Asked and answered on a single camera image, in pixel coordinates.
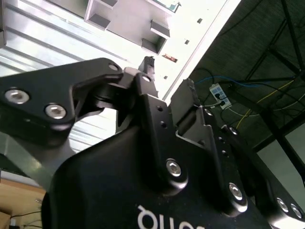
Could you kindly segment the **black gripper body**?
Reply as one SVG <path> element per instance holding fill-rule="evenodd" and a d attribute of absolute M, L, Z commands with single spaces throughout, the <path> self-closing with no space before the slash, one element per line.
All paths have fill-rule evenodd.
<path fill-rule="evenodd" d="M 222 212 L 203 148 L 177 138 L 172 151 L 189 178 L 175 195 L 164 194 L 155 181 L 151 149 L 136 127 L 74 155 L 58 169 L 43 199 L 43 228 L 269 228 L 252 203 L 235 217 Z"/>

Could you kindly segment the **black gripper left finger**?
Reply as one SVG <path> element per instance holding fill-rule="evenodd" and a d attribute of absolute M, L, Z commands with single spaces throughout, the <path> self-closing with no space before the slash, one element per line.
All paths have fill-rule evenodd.
<path fill-rule="evenodd" d="M 115 135 L 138 128 L 152 152 L 155 181 L 164 194 L 179 193 L 188 172 L 173 157 L 173 121 L 153 74 L 149 58 L 141 69 L 99 58 L 1 78 L 0 130 L 20 147 L 10 160 L 49 191 L 58 169 L 76 155 L 68 139 L 75 123 L 112 108 Z"/>

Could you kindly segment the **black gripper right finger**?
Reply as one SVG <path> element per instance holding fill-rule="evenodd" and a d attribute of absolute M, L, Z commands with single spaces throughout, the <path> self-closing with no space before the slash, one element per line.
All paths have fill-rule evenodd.
<path fill-rule="evenodd" d="M 177 135 L 206 152 L 208 199 L 235 217 L 254 203 L 268 222 L 304 222 L 305 213 L 258 154 L 231 126 L 219 127 L 213 113 L 200 104 L 194 82 L 185 79 L 172 95 L 170 107 Z"/>

